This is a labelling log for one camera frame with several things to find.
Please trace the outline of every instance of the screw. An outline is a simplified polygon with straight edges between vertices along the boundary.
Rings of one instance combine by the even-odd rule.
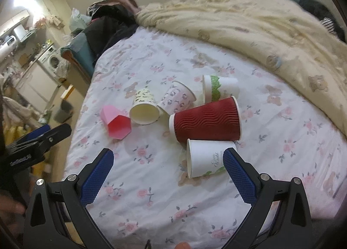
[[[67,177],[67,180],[68,180],[68,181],[74,181],[76,178],[77,178],[76,175],[69,175],[69,176]]]
[[[296,183],[296,184],[301,184],[301,179],[299,179],[298,177],[295,177],[293,179],[293,181]]]
[[[263,180],[263,181],[268,181],[270,179],[270,176],[268,174],[261,174],[260,175],[260,178]]]
[[[44,183],[44,179],[39,179],[36,181],[37,185],[42,185]]]

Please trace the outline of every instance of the blanket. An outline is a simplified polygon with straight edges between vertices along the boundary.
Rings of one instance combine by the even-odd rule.
[[[346,135],[347,45],[291,0],[172,0],[136,16],[145,27],[255,59],[324,111]]]

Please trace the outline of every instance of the gray bin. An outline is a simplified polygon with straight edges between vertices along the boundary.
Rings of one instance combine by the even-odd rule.
[[[53,116],[53,119],[58,123],[63,123],[71,117],[71,115],[73,114],[73,110],[74,108],[69,102],[67,102],[66,100],[62,100],[60,107]]]

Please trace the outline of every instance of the red paper cup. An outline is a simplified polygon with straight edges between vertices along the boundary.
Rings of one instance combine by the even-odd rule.
[[[240,110],[234,96],[178,112],[170,116],[169,128],[180,143],[191,140],[241,138]]]

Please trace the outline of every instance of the floral bed sheet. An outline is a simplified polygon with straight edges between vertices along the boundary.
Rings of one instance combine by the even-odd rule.
[[[129,112],[134,95],[148,88],[158,102],[174,80],[185,83],[202,105],[202,75],[239,80],[242,138],[238,153],[273,179],[302,179],[313,218],[332,218],[347,192],[347,144],[325,114],[258,63],[199,40],[140,27],[98,60],[73,134],[64,178],[103,148],[114,165],[88,211],[115,248],[219,248],[250,206],[227,172],[188,179],[185,149],[171,136],[168,117],[132,123],[112,140],[100,119],[104,105]],[[271,214],[263,228],[269,226]]]

